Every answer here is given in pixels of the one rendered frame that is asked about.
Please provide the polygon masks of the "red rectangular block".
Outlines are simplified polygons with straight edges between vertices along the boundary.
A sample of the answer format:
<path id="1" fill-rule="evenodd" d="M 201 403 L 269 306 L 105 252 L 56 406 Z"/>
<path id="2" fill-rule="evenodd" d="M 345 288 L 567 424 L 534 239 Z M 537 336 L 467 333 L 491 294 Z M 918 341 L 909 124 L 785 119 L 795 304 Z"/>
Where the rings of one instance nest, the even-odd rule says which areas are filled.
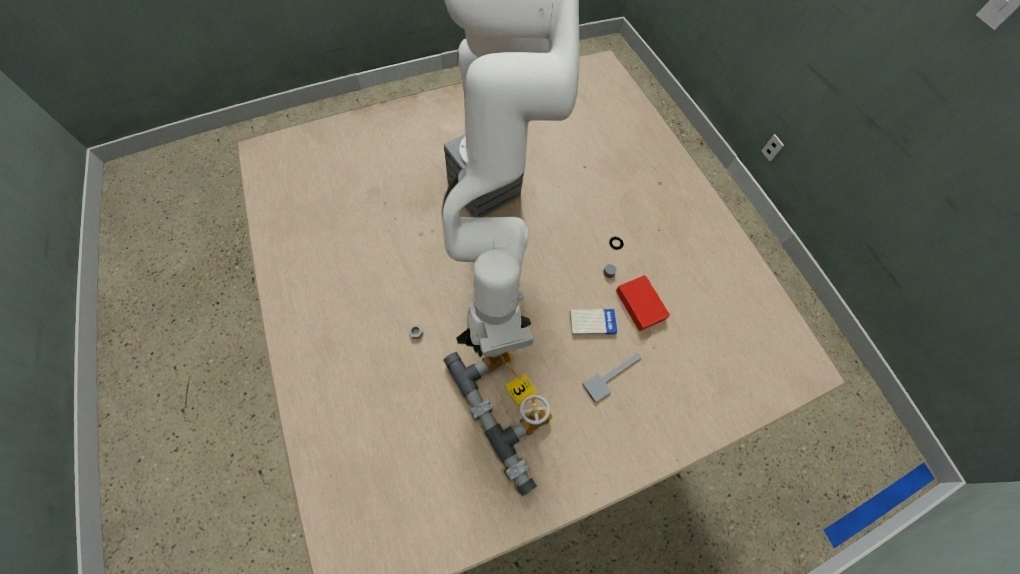
<path id="1" fill-rule="evenodd" d="M 618 296 L 639 332 L 666 320 L 670 314 L 646 275 L 619 285 Z"/>

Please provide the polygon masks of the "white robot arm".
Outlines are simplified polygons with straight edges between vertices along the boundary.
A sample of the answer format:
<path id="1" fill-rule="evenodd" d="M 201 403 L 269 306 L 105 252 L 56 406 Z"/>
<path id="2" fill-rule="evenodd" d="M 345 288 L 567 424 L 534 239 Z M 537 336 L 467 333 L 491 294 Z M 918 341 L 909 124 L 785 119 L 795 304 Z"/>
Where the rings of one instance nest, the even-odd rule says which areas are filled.
<path id="1" fill-rule="evenodd" d="M 528 228 L 516 217 L 460 218 L 459 212 L 522 175 L 530 121 L 571 115 L 579 82 L 579 8 L 578 0 L 444 2 L 465 29 L 458 50 L 465 113 L 459 151 L 467 165 L 444 197 L 444 245 L 451 259 L 475 262 L 474 303 L 488 334 L 480 340 L 487 358 L 533 345 L 530 327 L 521 328 L 516 315 L 524 299 L 518 291 Z"/>

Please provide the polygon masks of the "grey pipe manifold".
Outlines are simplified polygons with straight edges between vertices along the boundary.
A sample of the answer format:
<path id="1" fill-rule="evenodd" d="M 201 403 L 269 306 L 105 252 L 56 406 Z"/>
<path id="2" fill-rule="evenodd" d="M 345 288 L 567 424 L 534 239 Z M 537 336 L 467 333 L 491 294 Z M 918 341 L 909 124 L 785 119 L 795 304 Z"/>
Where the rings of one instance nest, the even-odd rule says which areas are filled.
<path id="1" fill-rule="evenodd" d="M 472 408 L 470 409 L 473 414 L 475 421 L 480 420 L 484 427 L 484 434 L 489 439 L 490 443 L 493 446 L 501 462 L 504 462 L 507 466 L 505 473 L 507 474 L 509 480 L 514 479 L 518 485 L 517 489 L 521 495 L 525 495 L 531 490 L 533 490 L 537 485 L 534 480 L 529 478 L 526 470 L 529 469 L 526 462 L 523 460 L 519 461 L 516 456 L 516 450 L 513 445 L 518 443 L 519 439 L 526 434 L 531 435 L 533 431 L 542 425 L 550 423 L 549 420 L 553 419 L 550 411 L 549 404 L 545 398 L 539 395 L 530 395 L 526 397 L 520 408 L 522 419 L 520 423 L 514 427 L 508 427 L 503 430 L 500 423 L 497 424 L 491 412 L 493 407 L 489 400 L 483 400 L 478 392 L 478 386 L 475 381 L 479 380 L 481 376 L 487 372 L 494 371 L 495 368 L 504 364 L 501 360 L 500 355 L 504 357 L 506 363 L 511 361 L 513 358 L 512 351 L 505 352 L 502 354 L 494 355 L 491 357 L 482 358 L 477 364 L 471 364 L 466 367 L 458 352 L 453 352 L 446 356 L 443 361 L 449 372 L 451 373 L 453 379 L 455 380 L 457 386 L 464 397 L 467 397 Z M 497 357 L 498 356 L 498 357 Z M 523 410 L 525 403 L 532 399 L 532 408 Z M 539 399 L 546 406 L 538 407 L 536 405 L 534 399 Z M 545 409 L 545 410 L 544 410 Z M 539 411 L 540 410 L 540 411 Z M 539 411 L 539 412 L 538 412 Z M 528 413 L 528 417 L 524 413 Z M 538 414 L 538 415 L 537 415 Z M 539 417 L 540 414 L 540 417 Z M 549 417 L 548 417 L 549 416 Z M 479 418 L 479 419 L 478 419 Z M 547 419 L 548 418 L 548 419 Z M 538 420 L 539 419 L 539 420 Z M 546 420 L 547 419 L 547 420 Z M 546 420 L 546 421 L 545 421 Z M 545 422 L 544 422 L 545 421 Z"/>

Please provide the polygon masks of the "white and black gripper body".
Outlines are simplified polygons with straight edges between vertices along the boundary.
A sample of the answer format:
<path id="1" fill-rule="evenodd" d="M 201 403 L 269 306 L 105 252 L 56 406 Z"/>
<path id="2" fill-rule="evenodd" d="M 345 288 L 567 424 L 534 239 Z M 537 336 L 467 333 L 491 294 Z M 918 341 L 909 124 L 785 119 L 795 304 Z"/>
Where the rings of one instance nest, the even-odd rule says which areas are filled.
<path id="1" fill-rule="evenodd" d="M 521 311 L 520 311 L 519 303 L 518 303 L 518 306 L 516 307 L 516 315 L 517 315 L 519 323 L 521 325 Z M 484 321 L 482 321 L 477 316 L 476 311 L 475 311 L 475 304 L 474 304 L 474 302 L 471 303 L 471 305 L 469 307 L 469 310 L 468 310 L 468 314 L 467 314 L 467 329 L 468 328 L 470 329 L 470 332 L 471 332 L 470 337 L 471 337 L 471 341 L 472 341 L 472 343 L 474 345 L 480 345 L 480 340 L 484 340 L 484 338 L 488 337 L 487 332 L 486 332 L 486 328 L 484 328 Z"/>

